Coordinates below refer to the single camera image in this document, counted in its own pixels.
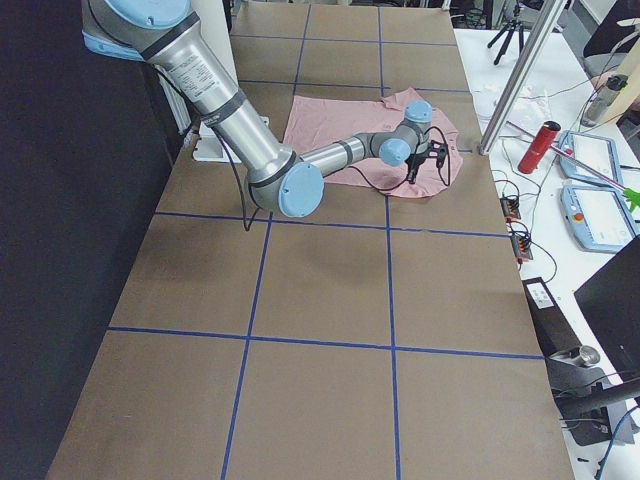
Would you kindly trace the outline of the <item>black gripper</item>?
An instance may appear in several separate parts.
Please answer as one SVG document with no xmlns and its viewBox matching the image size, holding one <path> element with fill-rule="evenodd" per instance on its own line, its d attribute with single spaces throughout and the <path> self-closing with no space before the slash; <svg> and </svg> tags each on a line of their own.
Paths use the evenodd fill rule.
<svg viewBox="0 0 640 480">
<path fill-rule="evenodd" d="M 427 152 L 421 152 L 410 154 L 407 158 L 407 174 L 409 175 L 408 182 L 410 184 L 415 184 L 416 175 L 418 174 L 420 167 L 424 164 L 427 156 Z"/>
</svg>

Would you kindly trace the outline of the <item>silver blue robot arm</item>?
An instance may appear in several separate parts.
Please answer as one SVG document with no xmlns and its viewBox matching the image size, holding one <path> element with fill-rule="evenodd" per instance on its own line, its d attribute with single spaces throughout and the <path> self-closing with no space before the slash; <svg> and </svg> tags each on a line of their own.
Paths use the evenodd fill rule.
<svg viewBox="0 0 640 480">
<path fill-rule="evenodd" d="M 407 180 L 414 182 L 424 159 L 437 150 L 429 137 L 432 107 L 417 100 L 391 132 L 359 133 L 298 155 L 276 139 L 206 44 L 190 2 L 91 0 L 81 9 L 86 47 L 164 69 L 203 123 L 246 167 L 246 190 L 266 211 L 310 215 L 322 201 L 325 177 L 367 158 L 407 164 Z"/>
</svg>

